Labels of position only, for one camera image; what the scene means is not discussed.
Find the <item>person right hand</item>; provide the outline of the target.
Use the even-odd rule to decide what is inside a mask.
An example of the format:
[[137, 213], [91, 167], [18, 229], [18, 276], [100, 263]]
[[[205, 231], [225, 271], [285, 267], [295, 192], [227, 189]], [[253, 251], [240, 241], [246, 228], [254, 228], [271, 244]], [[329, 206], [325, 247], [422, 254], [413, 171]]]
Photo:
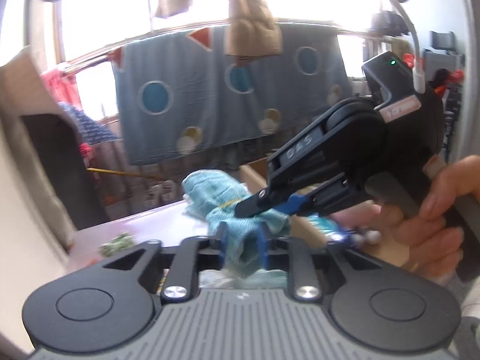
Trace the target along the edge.
[[330, 217], [344, 227], [387, 230], [409, 248], [407, 269], [444, 284], [463, 258], [464, 230], [446, 225], [443, 214], [457, 197], [479, 197], [479, 156], [471, 155], [442, 169], [433, 178], [419, 215], [406, 219], [395, 205], [363, 202]]

